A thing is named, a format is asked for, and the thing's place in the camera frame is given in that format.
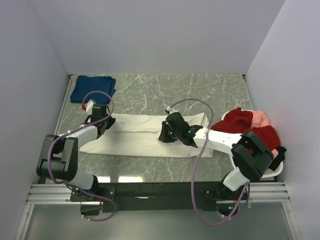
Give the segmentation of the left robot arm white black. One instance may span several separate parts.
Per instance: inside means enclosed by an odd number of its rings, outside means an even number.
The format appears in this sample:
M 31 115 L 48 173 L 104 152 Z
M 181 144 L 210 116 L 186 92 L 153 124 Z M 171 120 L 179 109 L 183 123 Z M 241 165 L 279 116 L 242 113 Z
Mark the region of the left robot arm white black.
M 100 138 L 116 122 L 106 104 L 90 100 L 84 105 L 88 116 L 78 131 L 62 135 L 47 135 L 42 144 L 36 174 L 45 179 L 52 177 L 82 190 L 88 201 L 96 200 L 100 195 L 99 181 L 78 167 L 79 150 L 85 144 Z

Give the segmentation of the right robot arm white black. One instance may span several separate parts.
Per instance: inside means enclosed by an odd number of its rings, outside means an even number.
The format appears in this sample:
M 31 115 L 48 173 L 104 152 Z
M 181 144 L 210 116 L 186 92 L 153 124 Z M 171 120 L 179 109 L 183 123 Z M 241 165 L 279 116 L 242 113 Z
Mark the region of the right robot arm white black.
M 158 140 L 163 143 L 180 141 L 185 146 L 201 148 L 201 153 L 209 148 L 231 156 L 235 168 L 211 191 L 216 200 L 230 200 L 246 183 L 260 181 L 274 159 L 272 152 L 253 131 L 226 133 L 189 125 L 177 111 L 162 121 Z

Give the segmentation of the white t shirt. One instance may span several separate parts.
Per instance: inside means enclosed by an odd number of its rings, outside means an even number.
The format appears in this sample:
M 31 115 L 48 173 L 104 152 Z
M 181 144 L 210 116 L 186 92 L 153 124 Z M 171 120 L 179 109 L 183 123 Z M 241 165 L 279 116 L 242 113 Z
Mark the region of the white t shirt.
M 98 139 L 83 145 L 79 150 L 86 154 L 189 158 L 199 155 L 201 149 L 186 146 L 180 141 L 159 141 L 165 115 L 111 115 L 115 123 Z

